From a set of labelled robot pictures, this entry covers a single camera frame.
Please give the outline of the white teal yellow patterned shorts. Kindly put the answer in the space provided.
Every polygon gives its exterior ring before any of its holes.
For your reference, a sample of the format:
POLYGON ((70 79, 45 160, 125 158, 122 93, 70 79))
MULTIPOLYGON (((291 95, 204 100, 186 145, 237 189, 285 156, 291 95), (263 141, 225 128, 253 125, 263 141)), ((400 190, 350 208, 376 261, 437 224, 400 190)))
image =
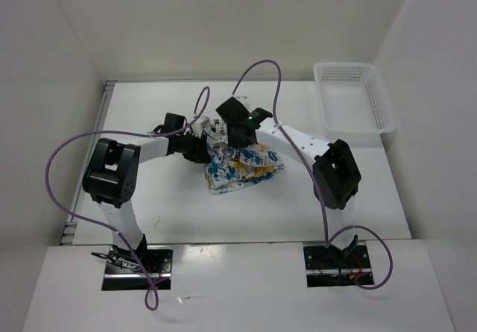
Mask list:
POLYGON ((220 119, 212 120, 204 133, 210 156, 210 161, 205 164, 205 178, 212 194, 251 187, 273 178, 284 169, 279 154, 266 145, 229 146, 227 127, 220 119))

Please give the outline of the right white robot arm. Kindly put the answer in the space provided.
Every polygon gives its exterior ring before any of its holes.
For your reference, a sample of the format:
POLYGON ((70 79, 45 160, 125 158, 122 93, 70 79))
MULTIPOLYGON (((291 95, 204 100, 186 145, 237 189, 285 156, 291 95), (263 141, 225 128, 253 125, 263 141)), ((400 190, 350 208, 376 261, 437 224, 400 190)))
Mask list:
POLYGON ((233 148, 262 144, 302 163, 312 179, 312 189, 323 215, 327 259, 335 267, 353 258, 358 237, 344 228, 353 221, 361 173, 349 145, 343 140, 329 142, 303 133, 281 121, 262 121, 248 115, 227 122, 233 148))

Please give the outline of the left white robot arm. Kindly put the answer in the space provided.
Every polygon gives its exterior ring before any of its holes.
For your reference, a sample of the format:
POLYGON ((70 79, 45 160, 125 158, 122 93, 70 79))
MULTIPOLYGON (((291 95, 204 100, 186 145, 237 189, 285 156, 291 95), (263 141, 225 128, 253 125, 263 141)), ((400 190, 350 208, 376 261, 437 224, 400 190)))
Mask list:
POLYGON ((113 251, 108 259, 122 261, 132 272, 145 269, 150 257, 146 236, 137 224, 132 205, 139 165, 175 153, 193 163, 211 161, 205 136, 176 134, 128 144, 101 138, 86 168, 83 191, 97 203, 107 224, 113 227, 113 251))

